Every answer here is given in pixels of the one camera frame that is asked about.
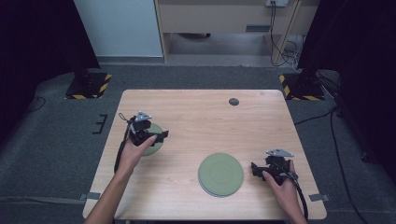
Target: forearm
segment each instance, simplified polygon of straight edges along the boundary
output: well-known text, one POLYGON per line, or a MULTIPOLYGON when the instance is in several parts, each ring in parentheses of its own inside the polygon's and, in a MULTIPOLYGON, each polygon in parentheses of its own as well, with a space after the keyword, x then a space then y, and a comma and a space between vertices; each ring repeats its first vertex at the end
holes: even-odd
POLYGON ((122 172, 116 172, 84 223, 112 222, 129 177, 122 172))
POLYGON ((298 208, 289 209, 289 211, 285 211, 289 220, 292 224, 306 224, 303 212, 300 210, 300 206, 298 208))

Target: black and yellow striped tape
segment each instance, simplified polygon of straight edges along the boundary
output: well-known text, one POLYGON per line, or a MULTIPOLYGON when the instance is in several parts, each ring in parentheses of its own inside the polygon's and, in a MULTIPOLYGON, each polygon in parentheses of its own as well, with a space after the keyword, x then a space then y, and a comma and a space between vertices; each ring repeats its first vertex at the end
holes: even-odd
POLYGON ((288 83, 285 81, 284 76, 279 76, 280 82, 282 83, 283 90, 285 92, 285 96, 287 100, 311 100, 311 101, 317 101, 317 100, 325 100, 324 97, 322 96, 310 96, 310 95, 304 95, 304 96, 299 96, 296 97, 291 94, 290 92, 290 87, 288 86, 288 83))

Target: wooden table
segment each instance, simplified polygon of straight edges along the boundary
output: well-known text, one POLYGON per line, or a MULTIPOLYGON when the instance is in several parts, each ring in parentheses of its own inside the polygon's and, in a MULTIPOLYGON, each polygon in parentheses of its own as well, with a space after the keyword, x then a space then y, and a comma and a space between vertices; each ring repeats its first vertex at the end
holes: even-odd
MULTIPOLYGON (((326 217, 323 202, 309 200, 308 195, 317 194, 318 188, 281 91, 125 91, 91 192, 102 193, 113 176, 126 127, 118 114, 128 119, 139 110, 151 115, 151 122, 169 130, 169 136, 159 151, 143 157, 134 169, 116 219, 285 219, 272 191, 250 169, 252 161, 265 166, 265 152, 278 147, 295 155, 309 218, 326 217), (238 99, 239 105, 230 105, 231 98, 238 99), (201 162, 216 152, 235 157, 244 169, 242 187, 226 198, 209 195, 198 182, 201 162)), ((87 200, 84 217, 96 202, 87 200)))

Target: green plate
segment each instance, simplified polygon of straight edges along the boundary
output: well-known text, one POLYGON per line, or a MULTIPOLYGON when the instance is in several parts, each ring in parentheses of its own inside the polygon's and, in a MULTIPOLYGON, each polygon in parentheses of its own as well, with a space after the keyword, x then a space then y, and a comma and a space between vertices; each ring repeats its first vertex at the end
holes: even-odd
MULTIPOLYGON (((149 129, 148 129, 149 133, 162 133, 163 129, 158 126, 155 123, 151 123, 149 129)), ((145 153, 143 153, 143 156, 148 156, 153 154, 154 152, 158 151, 158 149, 160 149, 160 147, 163 145, 163 143, 156 143, 154 145, 154 147, 149 147, 148 149, 146 149, 145 153)))
POLYGON ((198 179, 207 193, 216 197, 227 197, 242 186, 244 171, 234 157, 216 153, 206 157, 201 163, 198 179))

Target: hand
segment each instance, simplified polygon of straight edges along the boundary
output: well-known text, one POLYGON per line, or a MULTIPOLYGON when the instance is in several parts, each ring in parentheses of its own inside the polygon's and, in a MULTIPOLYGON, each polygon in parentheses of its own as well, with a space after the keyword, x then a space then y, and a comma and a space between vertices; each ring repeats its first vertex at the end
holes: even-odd
POLYGON ((138 147, 135 146, 130 139, 127 140, 121 153, 118 171, 127 174, 127 176, 131 176, 143 153, 155 142, 156 138, 157 135, 153 135, 138 147))
MULTIPOLYGON (((294 163, 290 161, 290 170, 294 171, 294 163)), ((274 178, 263 171, 266 182, 275 194, 275 198, 279 206, 288 215, 292 223, 306 223, 303 212, 301 211, 300 205, 298 203, 297 191, 294 184, 289 178, 283 181, 283 184, 279 186, 274 178)))

